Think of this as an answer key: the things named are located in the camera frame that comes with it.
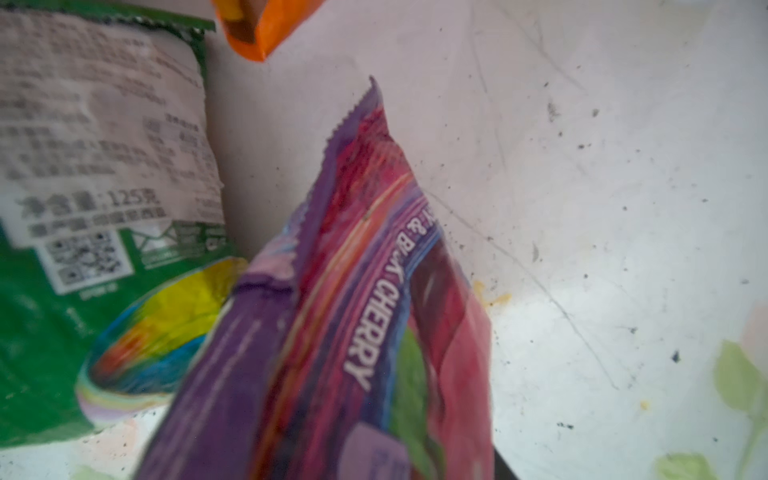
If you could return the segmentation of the purple pink cherry candy bag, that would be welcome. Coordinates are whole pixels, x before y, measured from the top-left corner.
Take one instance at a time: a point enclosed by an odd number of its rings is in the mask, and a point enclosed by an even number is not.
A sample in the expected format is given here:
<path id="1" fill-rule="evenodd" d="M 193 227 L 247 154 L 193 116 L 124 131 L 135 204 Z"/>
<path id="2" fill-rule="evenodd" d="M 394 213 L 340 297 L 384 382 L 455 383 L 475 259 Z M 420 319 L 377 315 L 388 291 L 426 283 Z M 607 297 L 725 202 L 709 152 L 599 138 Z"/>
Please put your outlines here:
<path id="1" fill-rule="evenodd" d="M 227 298 L 139 479 L 490 479 L 491 324 L 372 84 Z"/>

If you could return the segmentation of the small green snack packet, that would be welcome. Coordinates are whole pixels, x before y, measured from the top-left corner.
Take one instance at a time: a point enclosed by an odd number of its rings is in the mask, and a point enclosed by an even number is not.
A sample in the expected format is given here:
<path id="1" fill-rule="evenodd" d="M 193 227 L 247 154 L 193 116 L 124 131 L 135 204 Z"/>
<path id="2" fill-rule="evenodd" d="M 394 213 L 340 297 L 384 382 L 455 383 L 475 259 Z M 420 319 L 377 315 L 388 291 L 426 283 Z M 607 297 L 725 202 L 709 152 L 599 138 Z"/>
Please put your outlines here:
<path id="1" fill-rule="evenodd" d="M 1 5 L 1 445 L 166 403 L 245 267 L 207 138 L 213 22 Z"/>

